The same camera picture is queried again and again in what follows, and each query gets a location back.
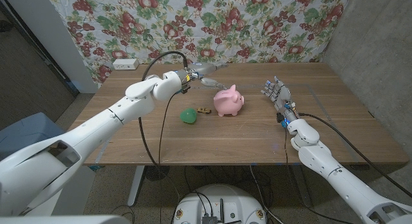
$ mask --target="black connector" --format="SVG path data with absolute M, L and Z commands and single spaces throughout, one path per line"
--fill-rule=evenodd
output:
M 281 114 L 281 113 L 277 113 L 276 114 L 276 121 L 278 122 L 278 123 L 280 123 L 280 122 L 282 122 L 282 121 L 284 121 L 285 120 L 285 117 Z

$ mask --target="table top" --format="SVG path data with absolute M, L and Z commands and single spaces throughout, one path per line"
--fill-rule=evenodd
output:
M 114 71 L 77 117 L 71 129 L 111 106 L 124 96 L 126 88 L 141 80 L 146 65 L 133 71 Z M 149 74 L 179 70 L 181 65 L 158 64 Z M 276 110 L 260 93 L 276 75 L 290 89 L 298 112 L 329 120 L 365 156 L 375 163 L 406 163 L 409 158 L 389 133 L 372 117 L 340 78 L 323 63 L 229 64 L 208 77 L 231 86 L 245 97 L 238 115 L 219 117 L 213 106 L 217 89 L 191 83 L 186 94 L 172 99 L 165 119 L 160 162 L 162 165 L 250 165 L 286 163 L 285 130 L 276 122 Z M 145 138 L 158 159 L 160 131 L 167 102 L 156 101 L 152 113 L 142 117 Z M 208 107 L 211 114 L 198 113 L 194 124 L 180 120 L 188 107 Z M 340 163 L 363 163 L 329 127 L 304 117 L 321 136 Z M 300 163 L 287 134 L 288 162 Z M 126 124 L 108 143 L 96 149 L 85 164 L 151 165 L 142 143 L 138 121 Z

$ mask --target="fabric backdrop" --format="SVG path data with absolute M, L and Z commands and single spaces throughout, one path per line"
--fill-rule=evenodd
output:
M 112 62 L 317 62 L 348 0 L 50 0 L 100 86 Z M 179 63 L 169 55 L 160 63 Z

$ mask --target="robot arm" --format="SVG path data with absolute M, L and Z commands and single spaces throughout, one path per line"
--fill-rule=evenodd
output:
M 152 112 L 153 97 L 168 100 L 179 91 L 185 93 L 190 81 L 200 80 L 203 75 L 226 66 L 195 63 L 183 70 L 164 73 L 163 79 L 151 75 L 130 85 L 123 98 L 79 127 L 2 160 L 0 216 L 24 214 L 51 198 L 98 146 L 126 123 Z
M 363 223 L 411 223 L 412 207 L 389 200 L 372 190 L 345 169 L 319 140 L 319 133 L 299 118 L 289 89 L 275 77 L 268 81 L 262 94 L 268 96 L 280 113 L 279 122 L 294 137 L 290 140 L 299 151 L 300 161 L 321 175 L 356 212 Z

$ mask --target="power strip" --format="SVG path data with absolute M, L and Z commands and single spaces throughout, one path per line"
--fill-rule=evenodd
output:
M 113 66 L 115 70 L 135 70 L 139 62 L 137 59 L 116 59 Z

